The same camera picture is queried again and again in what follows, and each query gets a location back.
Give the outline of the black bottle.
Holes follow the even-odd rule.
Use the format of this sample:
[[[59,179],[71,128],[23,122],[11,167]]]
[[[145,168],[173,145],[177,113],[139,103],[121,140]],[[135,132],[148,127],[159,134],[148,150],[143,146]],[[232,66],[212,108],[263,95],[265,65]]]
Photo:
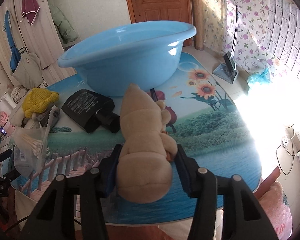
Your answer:
[[[81,89],[66,100],[62,111],[87,133],[102,126],[111,133],[120,130],[120,116],[113,112],[115,104],[107,96]]]

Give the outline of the brown wooden door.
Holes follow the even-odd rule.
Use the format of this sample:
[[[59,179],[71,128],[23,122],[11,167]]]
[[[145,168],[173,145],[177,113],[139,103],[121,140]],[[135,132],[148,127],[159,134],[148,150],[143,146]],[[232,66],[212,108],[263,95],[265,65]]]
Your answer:
[[[193,23],[191,0],[126,0],[132,23],[179,21]]]

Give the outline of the blue plastic bag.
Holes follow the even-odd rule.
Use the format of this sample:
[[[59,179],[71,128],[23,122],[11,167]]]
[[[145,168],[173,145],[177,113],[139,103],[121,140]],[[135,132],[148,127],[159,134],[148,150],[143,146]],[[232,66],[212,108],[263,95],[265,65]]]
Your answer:
[[[270,71],[268,68],[265,68],[261,73],[253,74],[247,78],[247,84],[250,88],[259,85],[268,84],[270,82],[271,82]]]

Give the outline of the white plush in yellow mesh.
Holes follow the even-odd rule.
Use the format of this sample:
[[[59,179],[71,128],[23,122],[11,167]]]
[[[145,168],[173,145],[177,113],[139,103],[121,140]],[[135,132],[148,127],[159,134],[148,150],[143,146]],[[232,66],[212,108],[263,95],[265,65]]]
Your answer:
[[[16,105],[8,119],[13,126],[21,127],[24,119],[36,121],[38,115],[58,100],[58,92],[46,88],[33,88]]]

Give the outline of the green quilt roll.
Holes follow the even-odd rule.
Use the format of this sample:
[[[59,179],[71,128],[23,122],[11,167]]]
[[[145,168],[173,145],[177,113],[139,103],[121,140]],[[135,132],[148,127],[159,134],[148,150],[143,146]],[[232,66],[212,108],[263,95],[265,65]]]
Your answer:
[[[63,44],[68,44],[78,39],[76,31],[61,9],[55,5],[53,0],[47,0],[47,2],[53,23]]]

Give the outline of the beige plush toy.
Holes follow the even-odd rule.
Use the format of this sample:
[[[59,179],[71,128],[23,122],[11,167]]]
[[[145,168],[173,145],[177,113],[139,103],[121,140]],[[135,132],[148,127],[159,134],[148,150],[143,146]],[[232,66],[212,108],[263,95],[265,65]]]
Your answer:
[[[116,172],[118,194],[133,203],[160,200],[170,190],[170,162],[178,152],[165,129],[171,114],[162,100],[154,101],[138,85],[130,84],[121,104],[120,126],[125,139]]]

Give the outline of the blue plastic basin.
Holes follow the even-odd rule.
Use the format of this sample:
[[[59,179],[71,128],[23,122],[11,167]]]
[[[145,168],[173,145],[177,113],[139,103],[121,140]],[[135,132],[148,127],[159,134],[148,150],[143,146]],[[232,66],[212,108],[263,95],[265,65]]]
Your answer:
[[[74,68],[88,86],[105,96],[123,96],[131,83],[148,91],[177,70],[185,40],[194,25],[179,21],[147,21],[112,28],[74,45],[58,59]]]

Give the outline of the bag of cotton swabs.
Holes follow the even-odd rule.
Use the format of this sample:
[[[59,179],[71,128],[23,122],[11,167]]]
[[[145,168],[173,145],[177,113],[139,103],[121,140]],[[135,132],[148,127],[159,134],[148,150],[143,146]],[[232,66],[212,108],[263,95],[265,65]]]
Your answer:
[[[46,127],[24,129],[17,127],[12,138],[15,144],[13,150],[14,166],[23,177],[29,177],[32,172],[40,173],[44,167],[47,136]]]

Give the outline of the white wardrobe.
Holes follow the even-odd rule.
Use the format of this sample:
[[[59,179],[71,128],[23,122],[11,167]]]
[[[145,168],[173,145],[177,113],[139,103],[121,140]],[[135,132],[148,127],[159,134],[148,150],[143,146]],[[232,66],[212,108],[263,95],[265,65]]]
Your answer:
[[[0,62],[14,86],[19,82],[11,75],[7,35],[3,31],[6,11],[10,12],[12,36],[18,49],[36,53],[43,67],[42,75],[47,85],[52,85],[77,74],[74,68],[61,68],[57,60],[64,53],[59,35],[52,20],[47,0],[37,0],[40,10],[33,25],[21,16],[22,0],[4,0],[0,6]]]

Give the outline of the snack packet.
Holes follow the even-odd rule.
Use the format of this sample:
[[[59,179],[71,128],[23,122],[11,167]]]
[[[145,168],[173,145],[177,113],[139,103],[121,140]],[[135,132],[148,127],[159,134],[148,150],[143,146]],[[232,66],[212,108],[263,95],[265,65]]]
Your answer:
[[[57,123],[59,116],[60,109],[56,105],[51,105],[44,113],[38,115],[37,120],[41,127],[52,129]]]

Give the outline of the grey tote bag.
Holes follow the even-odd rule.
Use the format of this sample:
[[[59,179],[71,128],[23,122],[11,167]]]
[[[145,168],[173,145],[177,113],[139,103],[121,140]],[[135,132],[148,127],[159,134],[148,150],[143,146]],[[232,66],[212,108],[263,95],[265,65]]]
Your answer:
[[[11,75],[27,89],[39,87],[43,82],[40,58],[36,53],[21,54],[21,60]]]

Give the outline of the maroon towel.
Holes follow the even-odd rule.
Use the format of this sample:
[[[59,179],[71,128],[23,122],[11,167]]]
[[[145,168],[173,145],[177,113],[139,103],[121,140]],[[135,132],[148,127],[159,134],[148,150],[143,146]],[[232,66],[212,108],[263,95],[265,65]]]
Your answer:
[[[21,17],[26,18],[29,25],[34,24],[39,10],[40,6],[37,0],[22,0]]]

